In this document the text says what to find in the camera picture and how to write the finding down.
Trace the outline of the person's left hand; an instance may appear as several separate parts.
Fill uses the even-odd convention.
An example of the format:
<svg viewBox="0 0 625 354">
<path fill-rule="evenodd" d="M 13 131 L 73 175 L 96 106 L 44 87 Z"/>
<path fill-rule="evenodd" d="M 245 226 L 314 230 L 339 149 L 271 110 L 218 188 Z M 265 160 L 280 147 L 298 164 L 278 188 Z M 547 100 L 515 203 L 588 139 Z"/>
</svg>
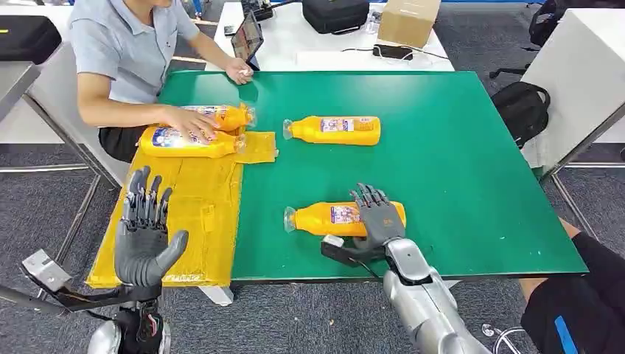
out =
<svg viewBox="0 0 625 354">
<path fill-rule="evenodd" d="M 252 81 L 254 70 L 242 59 L 231 58 L 225 66 L 227 76 L 237 85 Z"/>
</svg>

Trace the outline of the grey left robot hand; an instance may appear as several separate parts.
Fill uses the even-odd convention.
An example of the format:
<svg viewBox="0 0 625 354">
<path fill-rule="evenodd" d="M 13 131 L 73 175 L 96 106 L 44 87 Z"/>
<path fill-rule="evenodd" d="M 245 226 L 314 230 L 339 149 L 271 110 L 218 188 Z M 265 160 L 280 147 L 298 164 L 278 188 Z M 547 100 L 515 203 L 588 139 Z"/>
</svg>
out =
<svg viewBox="0 0 625 354">
<path fill-rule="evenodd" d="M 122 215 L 116 228 L 114 270 L 124 285 L 153 287 L 185 252 L 189 233 L 181 229 L 169 238 L 167 227 L 172 188 L 158 194 L 160 175 L 148 184 L 151 169 L 135 170 L 127 185 Z"/>
</svg>

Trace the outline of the person's right hand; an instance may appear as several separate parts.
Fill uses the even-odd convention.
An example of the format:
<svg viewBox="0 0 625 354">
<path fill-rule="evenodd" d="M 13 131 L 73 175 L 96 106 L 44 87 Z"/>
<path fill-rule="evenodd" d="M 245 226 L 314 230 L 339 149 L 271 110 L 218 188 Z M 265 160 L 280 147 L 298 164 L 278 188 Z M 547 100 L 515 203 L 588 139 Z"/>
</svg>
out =
<svg viewBox="0 0 625 354">
<path fill-rule="evenodd" d="M 198 113 L 170 105 L 159 107 L 161 124 L 168 125 L 178 130 L 181 135 L 190 142 L 197 141 L 209 144 L 215 137 L 214 130 L 219 124 L 213 115 Z"/>
</svg>

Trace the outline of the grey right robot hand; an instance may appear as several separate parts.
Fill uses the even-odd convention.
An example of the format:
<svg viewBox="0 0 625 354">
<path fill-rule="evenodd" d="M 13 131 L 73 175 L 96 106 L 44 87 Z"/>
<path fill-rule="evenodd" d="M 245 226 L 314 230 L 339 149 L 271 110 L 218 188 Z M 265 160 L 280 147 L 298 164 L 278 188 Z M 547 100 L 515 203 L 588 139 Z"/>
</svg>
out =
<svg viewBox="0 0 625 354">
<path fill-rule="evenodd" d="M 354 239 L 357 249 L 377 249 L 391 240 L 405 237 L 405 225 L 397 208 L 382 190 L 357 183 L 357 189 L 351 190 L 350 195 L 366 230 L 365 237 Z"/>
</svg>

